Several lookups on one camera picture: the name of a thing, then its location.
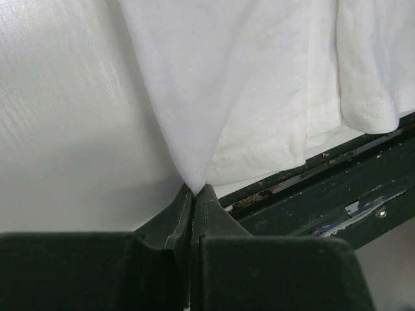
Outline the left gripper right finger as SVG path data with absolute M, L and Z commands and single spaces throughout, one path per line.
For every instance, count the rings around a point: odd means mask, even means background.
M 192 310 L 373 310 L 361 266 L 338 238 L 254 236 L 211 185 L 195 198 Z

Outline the white t shirt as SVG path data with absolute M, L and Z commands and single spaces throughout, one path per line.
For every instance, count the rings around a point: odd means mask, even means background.
M 305 163 L 340 126 L 394 131 L 414 109 L 413 1 L 121 1 L 187 186 Z

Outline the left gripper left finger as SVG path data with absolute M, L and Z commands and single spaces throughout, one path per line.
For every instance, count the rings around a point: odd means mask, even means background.
M 3 233 L 2 310 L 183 310 L 193 196 L 135 231 Z

